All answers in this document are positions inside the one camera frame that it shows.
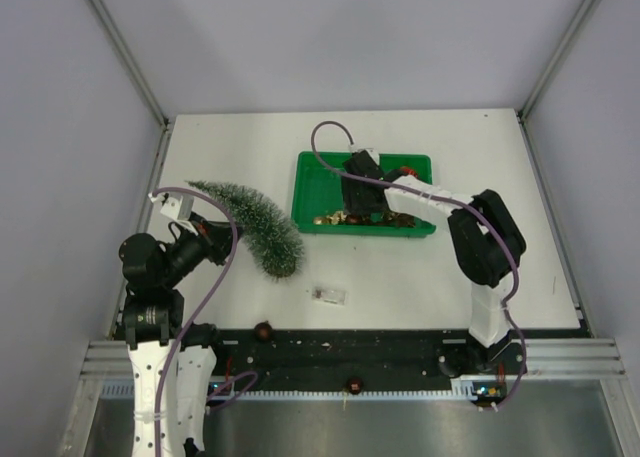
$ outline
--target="gray wall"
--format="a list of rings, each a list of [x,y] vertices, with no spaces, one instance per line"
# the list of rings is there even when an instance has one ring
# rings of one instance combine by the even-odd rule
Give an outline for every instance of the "gray wall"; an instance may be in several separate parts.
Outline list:
[[[0,453],[51,456],[159,131],[83,0],[0,0]]]
[[[519,107],[580,0],[104,0],[164,109]]]
[[[603,0],[532,117],[596,327],[640,396],[640,0]]]

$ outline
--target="green tray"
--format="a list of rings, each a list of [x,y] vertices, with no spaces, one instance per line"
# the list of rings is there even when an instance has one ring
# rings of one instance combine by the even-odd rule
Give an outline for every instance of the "green tray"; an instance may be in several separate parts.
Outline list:
[[[333,167],[343,169],[342,163],[351,157],[346,152],[321,152],[322,158]],[[380,166],[389,171],[406,165],[418,173],[420,180],[431,181],[431,159],[426,155],[381,154]],[[371,225],[315,225],[314,217],[333,214],[344,209],[340,176],[325,169],[313,152],[301,152],[293,194],[291,218],[300,232],[307,234],[381,235],[386,237],[426,237],[436,230],[435,225],[416,219],[416,226],[377,227]]]

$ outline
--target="white tabletop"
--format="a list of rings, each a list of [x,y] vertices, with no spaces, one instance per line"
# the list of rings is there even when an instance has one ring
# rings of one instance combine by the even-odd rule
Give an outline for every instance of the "white tabletop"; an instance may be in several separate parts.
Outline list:
[[[433,182],[474,194],[490,188],[503,198],[527,241],[521,288],[512,314],[523,328],[576,328],[578,320],[516,116],[511,109],[181,115],[164,163],[161,185],[186,180],[254,187],[291,211],[298,154],[310,150],[320,121],[346,125],[362,147],[380,153],[426,154]],[[325,151],[347,151],[337,128],[318,137]],[[210,218],[217,211],[197,202]],[[149,231],[170,240],[156,210]],[[276,329],[454,329],[468,326],[470,283],[460,271],[450,236],[425,239],[303,235],[303,272],[273,282],[256,269],[242,244],[225,282],[196,322]],[[220,268],[203,263],[178,286],[190,315]],[[312,300],[314,285],[347,292],[346,305]]]

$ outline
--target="small christmas tree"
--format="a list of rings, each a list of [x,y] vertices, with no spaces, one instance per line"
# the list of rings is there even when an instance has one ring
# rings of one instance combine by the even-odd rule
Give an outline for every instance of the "small christmas tree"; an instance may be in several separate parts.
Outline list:
[[[267,196],[232,183],[189,181],[191,187],[224,205],[237,225],[256,264],[274,277],[290,277],[300,270],[304,246],[296,224]]]

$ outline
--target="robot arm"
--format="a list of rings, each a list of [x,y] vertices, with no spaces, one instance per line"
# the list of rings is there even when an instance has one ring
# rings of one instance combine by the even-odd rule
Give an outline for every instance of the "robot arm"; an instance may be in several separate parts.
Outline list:
[[[491,190],[485,190],[476,196],[454,194],[399,170],[385,174],[379,162],[377,153],[366,149],[354,153],[344,163],[344,167],[350,174],[400,184],[414,189],[417,194],[393,187],[383,189],[343,178],[346,211],[357,214],[391,210],[412,215],[448,230],[458,265],[471,280],[472,315],[469,334],[484,348],[503,348],[508,344],[509,325],[502,309],[502,299],[512,286],[511,269],[504,252],[469,211],[433,197],[453,199],[480,212],[503,238],[519,265],[526,243],[504,202]],[[494,349],[494,355],[498,351],[499,349]]]
[[[160,377],[183,318],[184,298],[174,287],[205,259],[223,265],[232,234],[227,224],[209,222],[192,212],[190,196],[166,194],[155,200],[162,201],[161,213],[171,219],[170,229],[175,227],[175,241],[158,242],[149,234],[135,234],[119,251],[127,280],[122,324],[135,391],[132,455],[157,455],[154,432],[159,422],[162,455],[192,457],[204,450],[203,421],[209,379],[216,364],[211,348],[216,329],[209,324],[188,329],[165,376],[160,413],[156,415]]]

